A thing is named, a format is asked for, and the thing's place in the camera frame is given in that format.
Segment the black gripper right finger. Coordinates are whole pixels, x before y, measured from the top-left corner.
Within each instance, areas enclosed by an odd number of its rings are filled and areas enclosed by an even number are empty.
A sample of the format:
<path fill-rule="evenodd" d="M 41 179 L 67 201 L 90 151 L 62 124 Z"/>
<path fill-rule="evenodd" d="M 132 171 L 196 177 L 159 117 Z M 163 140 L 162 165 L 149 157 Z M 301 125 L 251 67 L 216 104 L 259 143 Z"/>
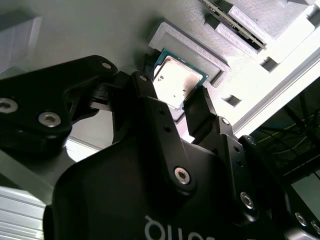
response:
<path fill-rule="evenodd" d="M 232 125 L 217 115 L 206 87 L 198 87 L 185 99 L 184 112 L 194 144 L 219 159 L 216 172 L 235 224 L 246 226 L 267 214 L 281 232 L 319 232 L 320 222 L 271 157 L 252 137 L 236 137 Z"/>

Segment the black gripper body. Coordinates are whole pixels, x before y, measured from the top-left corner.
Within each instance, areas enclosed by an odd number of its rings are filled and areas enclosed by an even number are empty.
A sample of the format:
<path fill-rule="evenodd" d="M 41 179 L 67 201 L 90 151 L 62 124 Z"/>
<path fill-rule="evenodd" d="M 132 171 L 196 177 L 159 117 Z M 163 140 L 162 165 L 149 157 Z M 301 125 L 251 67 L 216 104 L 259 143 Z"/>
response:
<path fill-rule="evenodd" d="M 197 180 L 191 197 L 157 185 L 154 157 L 137 141 L 116 143 L 70 167 L 43 215 L 46 240 L 281 240 L 266 214 L 246 226 L 232 223 L 215 170 L 218 158 L 185 143 Z"/>

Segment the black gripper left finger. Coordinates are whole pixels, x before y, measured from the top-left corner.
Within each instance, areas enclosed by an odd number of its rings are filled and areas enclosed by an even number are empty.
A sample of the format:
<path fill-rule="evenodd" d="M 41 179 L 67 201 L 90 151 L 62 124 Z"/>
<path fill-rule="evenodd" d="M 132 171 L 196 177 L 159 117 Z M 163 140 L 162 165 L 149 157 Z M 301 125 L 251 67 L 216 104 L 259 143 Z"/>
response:
<path fill-rule="evenodd" d="M 91 55 L 2 79 L 0 148 L 32 171 L 48 174 L 72 126 L 105 109 L 113 113 L 115 141 L 130 135 L 147 155 L 155 188 L 189 196 L 196 179 L 168 106 L 150 78 L 126 74 Z"/>

